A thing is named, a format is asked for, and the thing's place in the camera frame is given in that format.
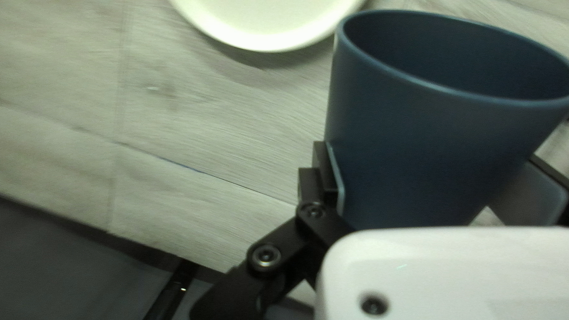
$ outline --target wood grain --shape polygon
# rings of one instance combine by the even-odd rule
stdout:
[[[119,150],[111,233],[227,271],[294,206],[147,153]]]
[[[0,106],[111,137],[122,3],[2,0]]]
[[[0,193],[107,229],[114,145],[0,106]]]

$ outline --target white plate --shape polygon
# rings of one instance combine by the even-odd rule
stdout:
[[[299,49],[332,34],[365,0],[170,0],[207,35],[259,51]]]

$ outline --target table surface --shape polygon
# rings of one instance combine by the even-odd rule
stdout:
[[[569,56],[564,0],[365,8],[479,20]],[[0,193],[222,272],[293,215],[331,38],[262,54],[207,37],[167,0],[4,0],[0,39]],[[568,138],[564,124],[538,150],[565,174]]]

